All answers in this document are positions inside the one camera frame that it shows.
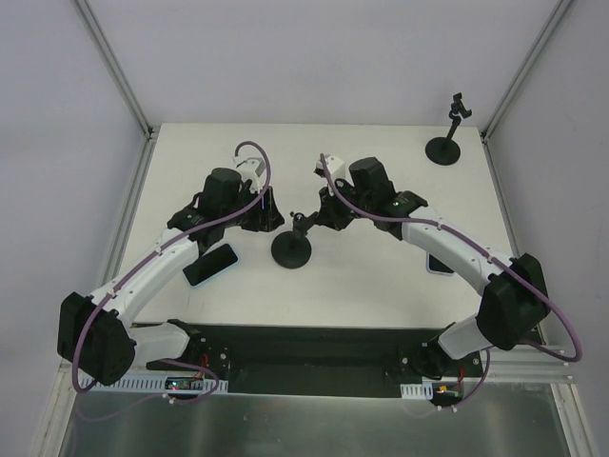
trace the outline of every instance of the smartphone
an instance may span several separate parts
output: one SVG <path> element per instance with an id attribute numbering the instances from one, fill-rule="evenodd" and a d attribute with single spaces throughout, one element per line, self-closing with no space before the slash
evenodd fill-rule
<path id="1" fill-rule="evenodd" d="M 238 260 L 239 257 L 233 248 L 229 244 L 225 244 L 202 255 L 184 268 L 183 272 L 188 283 L 195 287 L 236 264 Z"/>
<path id="2" fill-rule="evenodd" d="M 427 253 L 427 271 L 432 274 L 443 274 L 445 276 L 450 276 L 455 274 L 455 272 L 447 267 L 445 264 L 440 262 L 433 255 Z"/>

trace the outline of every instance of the black metal plate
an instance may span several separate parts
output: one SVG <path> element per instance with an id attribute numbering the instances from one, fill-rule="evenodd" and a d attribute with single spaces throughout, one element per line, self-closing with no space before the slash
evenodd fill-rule
<path id="1" fill-rule="evenodd" d="M 235 393 L 397 398 L 400 384 L 421 376 L 404 358 L 442 330 L 287 328 L 194 325 L 206 338 L 209 365 L 220 369 Z M 225 359 L 220 352 L 228 349 Z M 171 370 L 153 362 L 148 369 Z M 480 355 L 456 362 L 446 376 L 480 377 Z"/>

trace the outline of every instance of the black phone stand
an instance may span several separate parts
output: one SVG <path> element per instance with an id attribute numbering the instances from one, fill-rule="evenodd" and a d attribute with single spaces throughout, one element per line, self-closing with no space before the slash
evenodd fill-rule
<path id="1" fill-rule="evenodd" d="M 284 268 L 295 269 L 304 266 L 311 258 L 311 243 L 306 233 L 313 227 L 317 212 L 305 216 L 301 212 L 289 215 L 293 218 L 292 231 L 285 231 L 275 237 L 270 252 L 275 262 Z"/>
<path id="2" fill-rule="evenodd" d="M 471 109 L 465 109 L 462 101 L 463 95 L 459 92 L 453 95 L 453 103 L 450 105 L 448 117 L 453 121 L 450 130 L 445 137 L 439 136 L 429 140 L 425 146 L 427 158 L 438 165 L 453 165 L 461 157 L 461 148 L 453 140 L 453 135 L 461 120 L 467 119 L 472 115 Z"/>

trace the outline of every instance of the metal frame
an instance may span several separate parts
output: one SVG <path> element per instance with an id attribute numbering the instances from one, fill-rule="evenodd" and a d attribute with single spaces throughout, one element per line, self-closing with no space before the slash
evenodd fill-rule
<path id="1" fill-rule="evenodd" d="M 488 149 L 488 138 L 497 129 L 498 124 L 514 101 L 522 84 L 531 73 L 532 68 L 539 60 L 548 42 L 552 36 L 554 36 L 565 15 L 575 2 L 576 0 L 559 0 L 544 24 L 543 29 L 531 50 L 529 50 L 525 56 L 514 79 L 510 83 L 510 86 L 491 117 L 488 126 L 482 131 L 481 135 L 489 170 L 495 184 L 501 212 L 508 231 L 511 248 L 516 254 L 518 254 L 519 249 L 511 223 L 509 208 L 506 205 L 503 196 L 501 180 L 499 179 L 492 161 L 491 153 Z M 127 103 L 133 118 L 147 139 L 146 144 L 140 153 L 137 167 L 133 173 L 128 195 L 122 207 L 120 223 L 114 233 L 106 265 L 101 275 L 100 282 L 105 282 L 113 277 L 120 267 L 131 223 L 146 180 L 147 169 L 154 150 L 158 130 L 154 129 L 148 122 L 88 0 L 72 0 L 72 3 L 78 15 L 83 20 L 84 26 L 95 47 L 98 49 L 112 80 L 115 82 L 116 87 Z M 555 396 L 562 428 L 571 455 L 574 457 L 599 455 L 592 440 L 589 426 L 582 413 L 577 386 L 574 384 L 572 368 L 569 364 L 558 362 L 529 347 L 517 347 L 509 352 L 494 349 L 491 351 L 491 359 L 493 363 L 491 365 L 488 382 L 550 384 Z M 75 392 L 71 386 L 70 370 L 70 364 L 63 363 L 59 367 L 51 397 L 43 416 L 41 432 L 38 434 L 34 443 L 32 455 L 55 457 L 59 454 L 64 436 L 66 435 L 69 417 L 75 398 Z M 155 374 L 151 374 L 149 371 L 141 370 L 132 370 L 129 372 L 129 376 L 132 376 L 135 379 L 146 379 L 149 376 L 158 376 L 159 374 L 162 373 L 155 372 Z"/>
<path id="2" fill-rule="evenodd" d="M 493 135 L 504 114 L 512 105 L 514 98 L 520 91 L 522 84 L 526 81 L 527 76 L 531 73 L 532 68 L 539 60 L 541 54 L 545 50 L 545 47 L 558 30 L 560 24 L 562 24 L 567 12 L 573 7 L 573 5 L 575 5 L 576 1 L 577 0 L 559 0 L 557 5 L 554 7 L 550 17 L 548 17 L 547 21 L 543 25 L 543 28 L 541 29 L 540 34 L 533 43 L 533 46 L 527 52 L 521 66 L 518 68 L 518 71 L 516 71 L 514 79 L 512 79 L 507 91 L 501 98 L 495 112 L 493 112 L 488 125 L 482 130 L 482 138 L 487 139 Z"/>
<path id="3" fill-rule="evenodd" d="M 127 103 L 135 122 L 137 122 L 142 133 L 146 137 L 149 137 L 152 133 L 152 126 L 147 120 L 135 93 L 133 93 L 133 89 L 123 73 L 123 69 L 121 69 L 121 65 L 119 64 L 108 39 L 104 35 L 104 31 L 99 25 L 99 21 L 97 20 L 97 17 L 95 17 L 95 13 L 88 3 L 88 0 L 72 0 L 72 4 L 83 21 L 85 29 L 91 37 L 95 48 L 99 51 L 99 55 L 104 61 L 104 65 L 106 65 L 110 77 L 114 81 L 114 84 L 116 84 L 116 88 L 125 100 L 125 103 Z"/>

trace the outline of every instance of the black mounting bracket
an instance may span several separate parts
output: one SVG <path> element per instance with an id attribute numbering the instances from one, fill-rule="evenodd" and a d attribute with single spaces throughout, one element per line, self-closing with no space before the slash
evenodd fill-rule
<path id="1" fill-rule="evenodd" d="M 453 103 L 450 105 L 448 117 L 453 121 L 450 130 L 445 137 L 437 137 L 429 140 L 425 146 L 427 158 L 438 165 L 453 165 L 461 157 L 461 148 L 453 140 L 457 127 L 463 119 L 472 115 L 471 109 L 466 109 L 463 105 L 463 95 L 459 92 L 453 95 Z"/>
<path id="2" fill-rule="evenodd" d="M 292 230 L 280 233 L 275 237 L 270 252 L 275 262 L 284 268 L 300 268 L 311 258 L 311 243 L 306 234 L 315 225 L 318 212 L 305 216 L 301 212 L 290 212 Z"/>
<path id="3" fill-rule="evenodd" d="M 420 384 L 415 354 L 437 328 L 295 328 L 193 325 L 205 338 L 199 360 L 228 381 L 228 391 L 263 395 L 401 398 Z M 480 354 L 442 365 L 443 375 L 482 375 Z M 180 370 L 163 362 L 148 369 Z"/>

